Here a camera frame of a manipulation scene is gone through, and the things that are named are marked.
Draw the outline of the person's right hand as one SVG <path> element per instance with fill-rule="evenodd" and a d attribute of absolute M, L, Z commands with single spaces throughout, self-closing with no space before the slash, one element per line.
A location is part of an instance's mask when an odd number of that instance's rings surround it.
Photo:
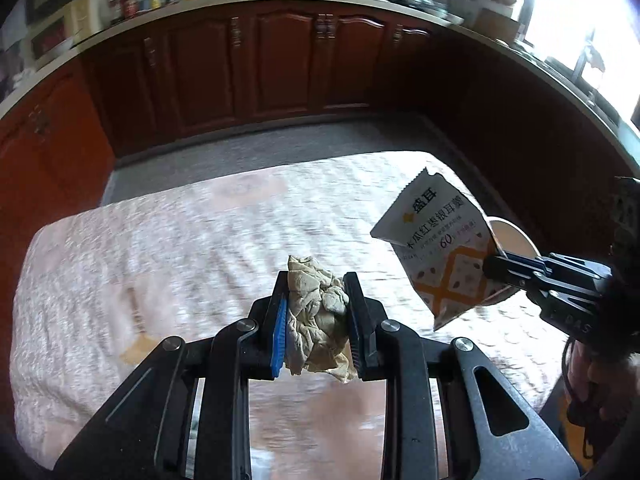
<path fill-rule="evenodd" d="M 619 361 L 570 338 L 562 357 L 566 417 L 584 430 L 582 457 L 594 464 L 620 434 L 639 399 L 639 355 Z"/>

